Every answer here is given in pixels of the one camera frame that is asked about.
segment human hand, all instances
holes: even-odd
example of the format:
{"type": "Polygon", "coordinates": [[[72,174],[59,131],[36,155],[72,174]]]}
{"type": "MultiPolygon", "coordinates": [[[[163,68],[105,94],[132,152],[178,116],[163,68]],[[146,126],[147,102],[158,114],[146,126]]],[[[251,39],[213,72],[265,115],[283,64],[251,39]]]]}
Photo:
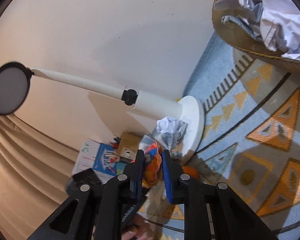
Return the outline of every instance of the human hand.
{"type": "Polygon", "coordinates": [[[150,229],[149,223],[146,223],[144,218],[139,214],[133,216],[133,222],[139,227],[131,227],[128,231],[122,233],[121,240],[130,240],[134,236],[138,240],[153,240],[154,232],[150,229]]]}

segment white wall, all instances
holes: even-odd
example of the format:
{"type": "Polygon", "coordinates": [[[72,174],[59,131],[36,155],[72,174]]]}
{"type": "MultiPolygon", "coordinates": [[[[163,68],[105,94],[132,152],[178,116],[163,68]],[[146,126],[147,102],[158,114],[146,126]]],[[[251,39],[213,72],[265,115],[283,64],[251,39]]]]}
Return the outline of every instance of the white wall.
{"type": "MultiPolygon", "coordinates": [[[[213,0],[14,0],[0,18],[0,66],[19,61],[175,100],[212,34],[213,0]]],[[[144,133],[123,102],[33,77],[16,115],[74,148],[144,133]]]]}

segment curtain fold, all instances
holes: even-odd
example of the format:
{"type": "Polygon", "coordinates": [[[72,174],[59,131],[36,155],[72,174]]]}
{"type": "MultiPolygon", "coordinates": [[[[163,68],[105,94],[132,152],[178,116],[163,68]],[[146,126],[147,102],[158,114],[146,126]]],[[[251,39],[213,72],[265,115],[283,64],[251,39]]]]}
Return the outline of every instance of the curtain fold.
{"type": "Polygon", "coordinates": [[[25,240],[66,199],[78,152],[14,115],[0,116],[0,230],[25,240]]]}

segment white round base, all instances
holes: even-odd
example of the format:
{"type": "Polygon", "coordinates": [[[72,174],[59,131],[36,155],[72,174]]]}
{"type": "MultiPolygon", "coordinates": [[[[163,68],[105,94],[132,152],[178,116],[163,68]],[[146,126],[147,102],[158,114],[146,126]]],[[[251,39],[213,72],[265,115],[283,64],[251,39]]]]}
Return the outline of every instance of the white round base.
{"type": "Polygon", "coordinates": [[[192,96],[182,98],[179,103],[182,105],[180,120],[188,124],[182,141],[181,165],[184,165],[194,155],[202,139],[205,114],[202,103],[192,96]]]}

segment silver screw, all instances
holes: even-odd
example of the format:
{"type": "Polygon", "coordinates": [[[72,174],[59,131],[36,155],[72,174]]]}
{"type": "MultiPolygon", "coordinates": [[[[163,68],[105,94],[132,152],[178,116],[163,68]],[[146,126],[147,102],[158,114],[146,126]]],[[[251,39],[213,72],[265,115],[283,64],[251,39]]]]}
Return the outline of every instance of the silver screw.
{"type": "Polygon", "coordinates": [[[80,187],[80,190],[83,191],[83,192],[88,191],[89,189],[90,189],[90,186],[88,184],[83,184],[80,187]]]}
{"type": "Polygon", "coordinates": [[[188,179],[190,179],[190,175],[183,173],[183,174],[181,174],[180,178],[182,180],[188,180],[188,179]]]}
{"type": "Polygon", "coordinates": [[[228,188],[228,185],[227,185],[226,183],[224,183],[224,182],[220,182],[220,183],[218,184],[218,187],[219,187],[219,189],[227,189],[227,188],[228,188]]]}
{"type": "Polygon", "coordinates": [[[118,180],[120,180],[120,181],[123,181],[123,180],[126,180],[128,177],[125,175],[125,174],[120,174],[119,176],[118,176],[118,180]]]}

